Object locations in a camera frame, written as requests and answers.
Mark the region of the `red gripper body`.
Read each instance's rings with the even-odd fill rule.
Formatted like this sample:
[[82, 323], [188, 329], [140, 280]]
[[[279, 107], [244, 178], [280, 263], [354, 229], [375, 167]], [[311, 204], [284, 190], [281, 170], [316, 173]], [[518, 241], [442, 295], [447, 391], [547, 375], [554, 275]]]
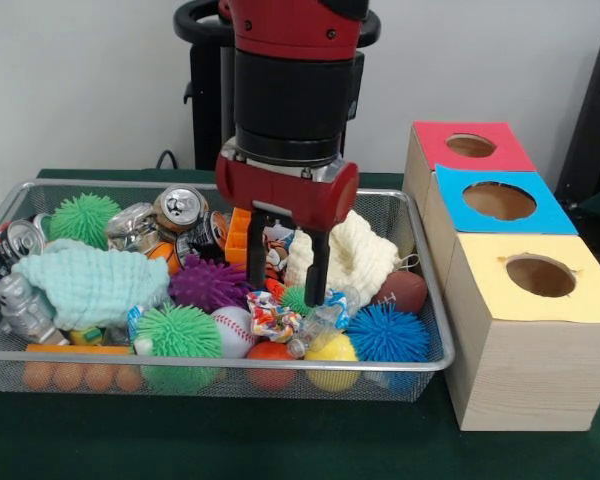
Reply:
[[217, 188], [231, 205], [248, 211], [274, 207], [295, 225], [324, 232], [346, 219], [359, 185], [358, 167], [348, 162], [330, 182], [274, 172], [222, 154], [215, 172]]

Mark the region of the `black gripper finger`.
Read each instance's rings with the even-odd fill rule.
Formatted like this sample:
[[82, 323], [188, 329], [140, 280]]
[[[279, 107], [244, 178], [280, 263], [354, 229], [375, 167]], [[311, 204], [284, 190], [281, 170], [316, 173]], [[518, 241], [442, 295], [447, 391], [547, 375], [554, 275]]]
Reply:
[[263, 230], [267, 215], [264, 211], [254, 210], [247, 229], [247, 277], [255, 289], [263, 289], [266, 282], [266, 253]]
[[305, 298], [307, 306], [322, 305], [325, 298], [329, 266], [329, 233], [308, 230], [313, 253], [312, 264], [307, 269]]

